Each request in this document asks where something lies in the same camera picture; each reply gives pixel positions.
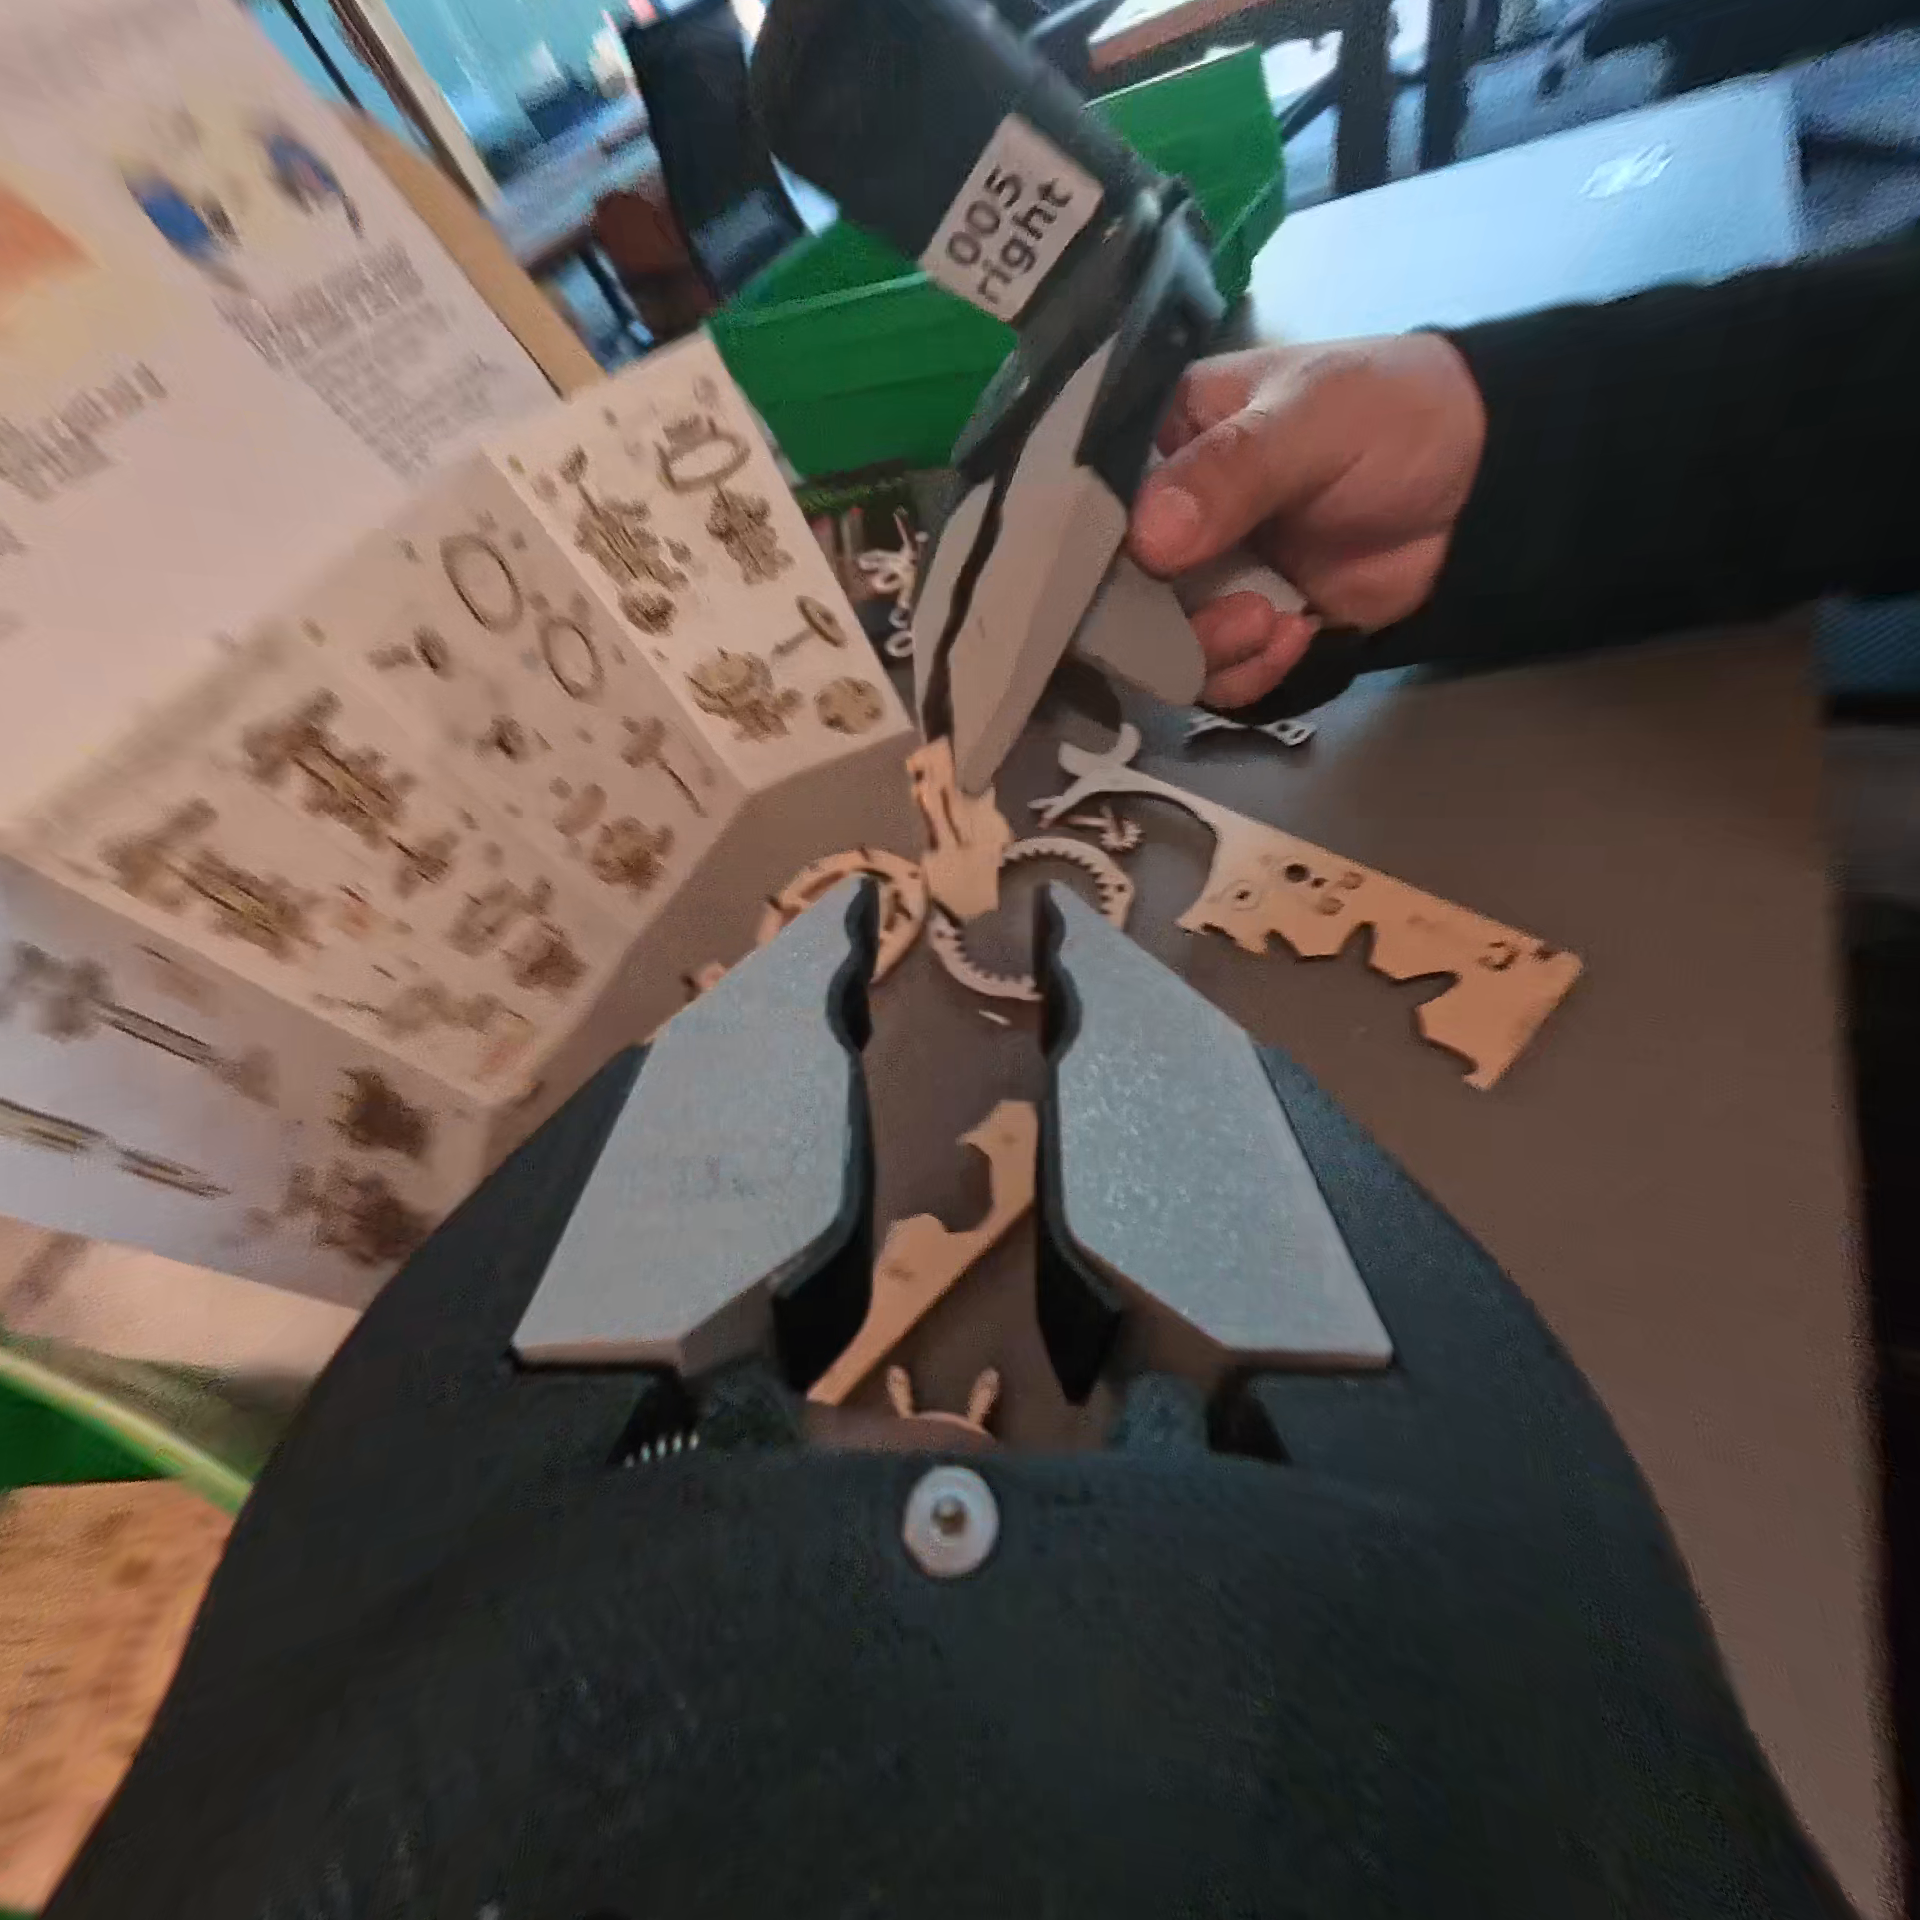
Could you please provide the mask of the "grey laptop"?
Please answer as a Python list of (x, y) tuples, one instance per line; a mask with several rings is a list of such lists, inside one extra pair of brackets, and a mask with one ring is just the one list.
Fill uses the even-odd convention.
[(1770, 270), (1801, 251), (1794, 90), (1749, 79), (1292, 213), (1246, 330), (1472, 326)]

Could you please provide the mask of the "wooden ship wheel part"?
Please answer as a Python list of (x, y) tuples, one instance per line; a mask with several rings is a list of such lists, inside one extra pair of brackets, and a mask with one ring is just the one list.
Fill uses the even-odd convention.
[(912, 1372), (902, 1362), (890, 1362), (882, 1372), (882, 1390), (891, 1419), (907, 1437), (931, 1446), (961, 1451), (995, 1449), (994, 1416), (1000, 1400), (1001, 1374), (995, 1366), (981, 1369), (970, 1382), (966, 1403), (954, 1408), (920, 1405)]

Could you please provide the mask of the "green plastic bin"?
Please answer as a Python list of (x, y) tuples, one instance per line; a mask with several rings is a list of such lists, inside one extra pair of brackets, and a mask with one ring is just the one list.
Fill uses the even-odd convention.
[(1215, 52), (1107, 93), (1092, 112), (1158, 172), (1184, 181), (1212, 237), (1212, 278), (1228, 306), (1250, 289), (1286, 219), (1286, 159), (1264, 60)]
[(845, 222), (758, 272), (708, 332), (801, 479), (944, 469), (1015, 344), (1009, 326)]
[(73, 1342), (1, 1336), (1, 1484), (174, 1480), (236, 1515), (265, 1431), (194, 1366), (108, 1356)]

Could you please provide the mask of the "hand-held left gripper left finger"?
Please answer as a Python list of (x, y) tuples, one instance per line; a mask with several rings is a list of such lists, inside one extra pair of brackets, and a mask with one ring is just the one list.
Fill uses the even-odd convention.
[(835, 882), (665, 1021), (523, 1308), (532, 1369), (701, 1381), (764, 1359), (805, 1393), (872, 1303), (863, 1048), (882, 921)]

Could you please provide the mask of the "person's right hand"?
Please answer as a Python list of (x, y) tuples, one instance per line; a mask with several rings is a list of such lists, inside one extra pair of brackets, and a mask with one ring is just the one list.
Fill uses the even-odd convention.
[(1130, 556), (1173, 581), (1241, 550), (1304, 603), (1283, 612), (1220, 591), (1190, 615), (1205, 663), (1202, 707), (1254, 709), (1319, 633), (1376, 635), (1415, 615), (1483, 442), (1476, 376), (1436, 332), (1192, 363), (1130, 508)]

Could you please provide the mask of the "white printed board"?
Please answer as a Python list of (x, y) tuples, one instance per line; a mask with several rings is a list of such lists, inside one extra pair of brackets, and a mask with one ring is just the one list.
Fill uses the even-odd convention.
[(4, 5), (4, 823), (591, 363), (241, 5)]

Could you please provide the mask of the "long wooden side frame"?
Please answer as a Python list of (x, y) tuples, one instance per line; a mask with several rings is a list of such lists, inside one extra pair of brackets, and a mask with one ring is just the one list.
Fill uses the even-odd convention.
[(950, 1229), (935, 1215), (896, 1220), (875, 1254), (865, 1319), (807, 1389), (810, 1405), (837, 1408), (882, 1366), (947, 1294), (1036, 1209), (1040, 1112), (1025, 1100), (1001, 1100), (961, 1135), (960, 1145), (986, 1164), (981, 1216)]
[(1411, 1018), (1477, 1093), (1505, 1077), (1579, 982), (1583, 965), (1572, 950), (1140, 772), (1137, 752), (1140, 730), (1130, 725), (1101, 752), (1062, 744), (1065, 784), (1028, 804), (1036, 823), (1051, 827), (1096, 800), (1144, 800), (1192, 816), (1212, 834), (1212, 861), (1178, 916), (1185, 932), (1220, 937), (1254, 956), (1278, 943), (1302, 961), (1331, 961), (1362, 937), (1364, 965), (1379, 978), (1442, 982)]

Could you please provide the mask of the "flat wooden sheet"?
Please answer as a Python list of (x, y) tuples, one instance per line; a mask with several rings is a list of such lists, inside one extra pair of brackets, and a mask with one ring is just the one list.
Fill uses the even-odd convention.
[(47, 1903), (121, 1787), (229, 1529), (175, 1480), (4, 1495), (4, 1916)]

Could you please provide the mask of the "person's right forearm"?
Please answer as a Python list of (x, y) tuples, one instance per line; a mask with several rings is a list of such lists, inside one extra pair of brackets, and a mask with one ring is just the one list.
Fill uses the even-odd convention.
[(1906, 232), (1702, 287), (1436, 332), (1486, 413), (1438, 583), (1322, 631), (1255, 712), (1369, 673), (1480, 669), (1916, 599), (1917, 252)]

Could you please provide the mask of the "small wooden strip part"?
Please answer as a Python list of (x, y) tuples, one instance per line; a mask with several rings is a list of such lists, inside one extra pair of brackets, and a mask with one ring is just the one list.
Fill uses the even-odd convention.
[(960, 786), (945, 736), (925, 741), (903, 766), (923, 827), (921, 873), (931, 904), (955, 925), (995, 915), (998, 875), (1014, 842), (995, 788), (972, 794)]

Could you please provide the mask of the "folded white instruction sheet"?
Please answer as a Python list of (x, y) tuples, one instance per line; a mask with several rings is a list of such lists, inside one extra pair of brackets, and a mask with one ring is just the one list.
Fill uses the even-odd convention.
[(750, 944), (916, 730), (708, 332), (251, 628), (4, 664), (4, 1227), (350, 1307)]

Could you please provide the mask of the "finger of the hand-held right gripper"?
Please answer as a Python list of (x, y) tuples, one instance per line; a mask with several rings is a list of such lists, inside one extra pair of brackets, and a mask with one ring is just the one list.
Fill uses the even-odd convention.
[(923, 556), (909, 639), (913, 709), (928, 742), (955, 739), (952, 660), (998, 539), (1000, 508), (1001, 473), (995, 473), (955, 494)]
[(1079, 459), (1116, 347), (1069, 375), (991, 503), (944, 656), (954, 776), (972, 799), (995, 783), (1119, 548), (1126, 506)]

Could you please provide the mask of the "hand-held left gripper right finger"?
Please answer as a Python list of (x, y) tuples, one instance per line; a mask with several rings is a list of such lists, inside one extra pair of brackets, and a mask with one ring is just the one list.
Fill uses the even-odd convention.
[(1247, 1032), (1089, 901), (1032, 898), (1036, 1324), (1068, 1405), (1166, 1374), (1379, 1374), (1393, 1345)]

